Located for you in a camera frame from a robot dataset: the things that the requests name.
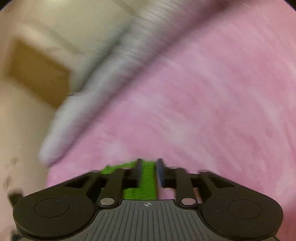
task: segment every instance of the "pink blanket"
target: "pink blanket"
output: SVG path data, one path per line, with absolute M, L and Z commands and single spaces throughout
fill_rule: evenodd
M 193 29 L 97 115 L 47 185 L 139 157 L 274 198 L 278 237 L 295 240 L 296 12 L 253 2 Z

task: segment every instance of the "green towel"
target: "green towel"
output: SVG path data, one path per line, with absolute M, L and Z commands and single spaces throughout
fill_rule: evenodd
M 133 167 L 135 161 L 125 163 L 117 166 L 106 166 L 101 173 L 112 173 L 116 168 Z M 123 191 L 124 199 L 132 200 L 156 200 L 157 199 L 157 187 L 155 180 L 155 163 L 150 161 L 142 162 L 142 173 L 140 177 L 140 185 L 138 188 L 128 188 Z

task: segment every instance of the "pink tie-dye cloth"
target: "pink tie-dye cloth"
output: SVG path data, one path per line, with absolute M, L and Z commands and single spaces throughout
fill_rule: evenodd
M 278 237 L 295 240 L 296 12 L 253 2 L 193 29 L 97 115 L 47 185 L 139 157 L 274 198 Z

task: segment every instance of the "brown rectangular object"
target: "brown rectangular object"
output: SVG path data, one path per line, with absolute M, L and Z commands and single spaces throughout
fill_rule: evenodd
M 53 107 L 69 93 L 70 71 L 16 39 L 8 74 Z

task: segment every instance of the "silver screw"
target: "silver screw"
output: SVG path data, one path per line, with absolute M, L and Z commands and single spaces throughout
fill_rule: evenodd
M 106 198 L 101 199 L 100 203 L 102 205 L 108 206 L 108 205 L 112 205 L 113 203 L 115 203 L 115 201 L 113 198 L 106 197 Z
M 183 203 L 184 205 L 193 205 L 196 203 L 196 201 L 193 198 L 183 198 L 181 200 L 181 203 Z

